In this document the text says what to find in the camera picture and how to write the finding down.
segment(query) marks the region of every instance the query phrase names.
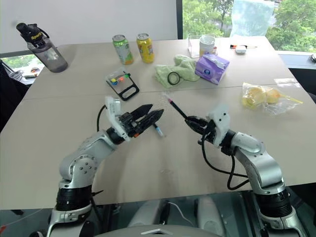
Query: window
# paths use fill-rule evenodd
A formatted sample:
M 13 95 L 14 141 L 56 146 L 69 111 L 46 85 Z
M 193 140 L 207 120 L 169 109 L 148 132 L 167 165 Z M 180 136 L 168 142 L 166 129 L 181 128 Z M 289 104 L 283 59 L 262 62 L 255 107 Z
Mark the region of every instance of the window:
M 21 72 L 23 76 L 22 79 L 17 74 L 11 75 L 10 77 L 17 79 L 24 84 L 33 83 L 34 78 L 37 77 L 44 68 L 44 64 L 33 54 L 7 57 L 2 58 L 1 60 L 13 71 Z
M 184 39 L 265 35 L 275 50 L 316 52 L 316 0 L 182 0 L 182 8 Z

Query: plastic bag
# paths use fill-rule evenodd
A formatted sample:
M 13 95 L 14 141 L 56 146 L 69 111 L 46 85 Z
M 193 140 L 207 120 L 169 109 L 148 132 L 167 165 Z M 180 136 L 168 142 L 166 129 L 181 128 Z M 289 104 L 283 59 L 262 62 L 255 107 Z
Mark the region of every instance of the plastic bag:
M 288 95 L 284 95 L 278 89 L 248 83 L 242 84 L 241 102 L 249 109 L 263 108 L 264 111 L 273 115 L 282 114 L 303 103 Z
M 265 36 L 274 10 L 274 1 L 235 0 L 230 37 Z

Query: water bottle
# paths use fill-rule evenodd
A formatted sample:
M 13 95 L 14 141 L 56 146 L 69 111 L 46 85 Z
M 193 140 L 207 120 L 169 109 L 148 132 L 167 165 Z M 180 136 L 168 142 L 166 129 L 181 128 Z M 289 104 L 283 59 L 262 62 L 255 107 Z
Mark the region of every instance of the water bottle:
M 53 73 L 64 71 L 68 63 L 50 41 L 48 34 L 37 24 L 19 23 L 16 29 L 27 42 L 28 49 Z

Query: small box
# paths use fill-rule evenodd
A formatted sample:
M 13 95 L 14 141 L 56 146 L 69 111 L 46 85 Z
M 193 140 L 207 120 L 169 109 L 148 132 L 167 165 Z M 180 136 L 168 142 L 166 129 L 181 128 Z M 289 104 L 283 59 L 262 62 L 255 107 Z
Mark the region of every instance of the small box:
M 196 75 L 216 85 L 223 78 L 229 61 L 214 54 L 205 54 L 196 65 Z
M 244 45 L 237 45 L 237 47 L 236 47 L 236 53 L 237 54 L 245 54 L 246 51 L 247 51 L 246 46 L 244 46 Z

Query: yellow soda can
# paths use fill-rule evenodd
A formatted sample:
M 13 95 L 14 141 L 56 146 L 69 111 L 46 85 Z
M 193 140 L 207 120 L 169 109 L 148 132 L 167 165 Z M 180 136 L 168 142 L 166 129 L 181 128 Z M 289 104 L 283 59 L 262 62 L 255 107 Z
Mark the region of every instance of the yellow soda can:
M 154 61 L 154 52 L 152 40 L 146 33 L 138 34 L 137 45 L 139 49 L 140 56 L 144 63 L 152 63 Z

